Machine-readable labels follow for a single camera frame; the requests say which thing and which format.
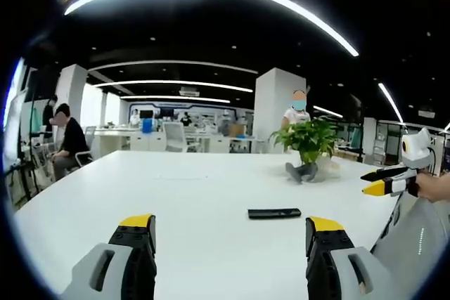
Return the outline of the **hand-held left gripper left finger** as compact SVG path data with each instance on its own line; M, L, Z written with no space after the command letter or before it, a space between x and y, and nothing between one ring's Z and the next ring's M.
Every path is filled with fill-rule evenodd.
M153 299L155 253L155 216L131 216L120 222L109 242L79 260L59 298Z

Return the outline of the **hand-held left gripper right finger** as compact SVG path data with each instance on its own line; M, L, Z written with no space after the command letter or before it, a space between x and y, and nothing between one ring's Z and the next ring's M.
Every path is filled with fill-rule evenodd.
M306 218L305 248L310 299L397 298L390 272L336 221Z

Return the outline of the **person's right hand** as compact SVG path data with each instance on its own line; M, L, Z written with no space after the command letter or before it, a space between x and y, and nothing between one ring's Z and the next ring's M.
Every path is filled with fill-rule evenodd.
M450 173L440 177L419 173L416 176L416 184L419 197L424 197L431 202L450 200Z

